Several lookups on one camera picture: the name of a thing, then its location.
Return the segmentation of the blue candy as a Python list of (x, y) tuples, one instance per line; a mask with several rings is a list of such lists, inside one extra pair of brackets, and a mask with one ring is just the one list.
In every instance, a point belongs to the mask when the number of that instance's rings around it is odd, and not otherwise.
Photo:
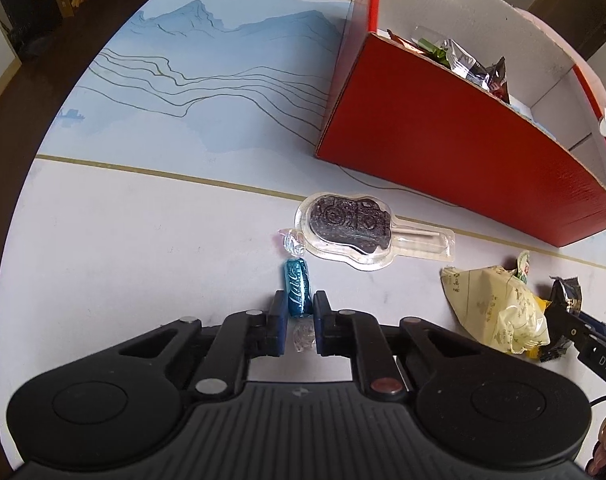
[(309, 267), (304, 259), (305, 238), (296, 229), (282, 229), (279, 235), (287, 254), (283, 264), (283, 281), (288, 314), (294, 322), (293, 345), (297, 352), (302, 353), (312, 350), (316, 339)]

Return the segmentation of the cream yellow snack bag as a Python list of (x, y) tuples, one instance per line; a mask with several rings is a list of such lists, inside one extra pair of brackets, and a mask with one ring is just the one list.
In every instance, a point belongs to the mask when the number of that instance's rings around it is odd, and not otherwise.
[(443, 292), (460, 325), (489, 348), (523, 354), (528, 307), (534, 292), (501, 266), (440, 272)]

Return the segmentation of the dark triangular chocolate packet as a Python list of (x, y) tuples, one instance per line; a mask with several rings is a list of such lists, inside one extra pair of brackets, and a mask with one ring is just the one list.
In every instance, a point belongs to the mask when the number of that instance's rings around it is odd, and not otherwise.
[(489, 92), (501, 99), (502, 102), (510, 103), (508, 82), (507, 82), (507, 67), (506, 60), (502, 56), (498, 62), (489, 66), (487, 69), (489, 76), (488, 88)]

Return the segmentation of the silver foil snack pack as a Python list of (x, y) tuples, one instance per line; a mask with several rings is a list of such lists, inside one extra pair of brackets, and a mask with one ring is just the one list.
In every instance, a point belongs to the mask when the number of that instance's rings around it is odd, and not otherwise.
[(451, 38), (445, 38), (442, 42), (445, 52), (445, 60), (449, 69), (456, 75), (476, 84), (478, 87), (489, 89), (489, 73), (473, 55)]

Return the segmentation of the yellow snack packet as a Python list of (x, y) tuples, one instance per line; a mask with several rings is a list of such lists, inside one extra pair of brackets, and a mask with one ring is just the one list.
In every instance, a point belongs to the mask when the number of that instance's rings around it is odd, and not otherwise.
[(533, 304), (527, 308), (527, 321), (523, 348), (527, 359), (538, 361), (540, 348), (550, 343), (547, 325), (546, 310), (549, 302), (536, 295), (533, 296)]

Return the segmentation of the green white small candy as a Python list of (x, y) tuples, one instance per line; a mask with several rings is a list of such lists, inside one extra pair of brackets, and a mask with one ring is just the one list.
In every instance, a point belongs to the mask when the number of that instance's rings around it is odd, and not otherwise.
[(530, 272), (531, 266), (531, 252), (524, 250), (520, 252), (518, 258), (516, 258), (516, 269), (513, 271), (513, 275), (519, 278), (524, 284), (528, 281), (528, 272)]

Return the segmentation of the light blue snack packet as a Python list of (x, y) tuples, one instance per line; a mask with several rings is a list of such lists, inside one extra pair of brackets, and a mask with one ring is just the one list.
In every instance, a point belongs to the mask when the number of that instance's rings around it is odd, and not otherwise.
[(524, 103), (516, 99), (514, 96), (510, 96), (510, 106), (512, 110), (527, 119), (540, 130), (542, 130), (542, 132), (545, 133), (546, 136), (549, 136), (550, 139), (556, 140), (556, 137), (543, 124), (541, 124), (534, 118), (530, 107), (527, 107)]

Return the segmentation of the copper brown snack bag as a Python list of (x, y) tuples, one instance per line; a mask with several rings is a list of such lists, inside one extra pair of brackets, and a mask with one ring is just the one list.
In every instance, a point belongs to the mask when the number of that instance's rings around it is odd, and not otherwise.
[(419, 55), (425, 54), (425, 50), (423, 50), (419, 47), (416, 47), (411, 41), (406, 40), (405, 38), (394, 34), (394, 32), (392, 32), (391, 29), (387, 29), (385, 32), (387, 33), (387, 35), (393, 42), (395, 42), (399, 46), (403, 47), (404, 49), (406, 49), (410, 52), (414, 52)]

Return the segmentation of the chocolate lollipop in blister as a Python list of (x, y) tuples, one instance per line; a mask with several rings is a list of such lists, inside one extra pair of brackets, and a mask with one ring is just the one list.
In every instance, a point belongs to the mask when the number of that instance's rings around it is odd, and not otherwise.
[(311, 195), (297, 207), (294, 226), (312, 255), (359, 271), (383, 269), (397, 257), (455, 259), (452, 230), (403, 220), (369, 195)]

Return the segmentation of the red cardboard box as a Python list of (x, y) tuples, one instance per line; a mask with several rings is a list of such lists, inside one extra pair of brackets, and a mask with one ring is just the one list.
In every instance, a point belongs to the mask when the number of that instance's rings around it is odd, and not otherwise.
[[(486, 70), (503, 56), (509, 98), (556, 140), (454, 74), (445, 38)], [(552, 246), (606, 230), (606, 89), (552, 28), (502, 0), (352, 0), (316, 154)]]

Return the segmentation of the blue mountain table mat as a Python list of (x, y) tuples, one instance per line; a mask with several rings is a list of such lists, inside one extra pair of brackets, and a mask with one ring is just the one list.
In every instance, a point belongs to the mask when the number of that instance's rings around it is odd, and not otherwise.
[(347, 15), (346, 0), (149, 0), (90, 62), (38, 156), (282, 194), (363, 193), (401, 216), (522, 240), (315, 156)]

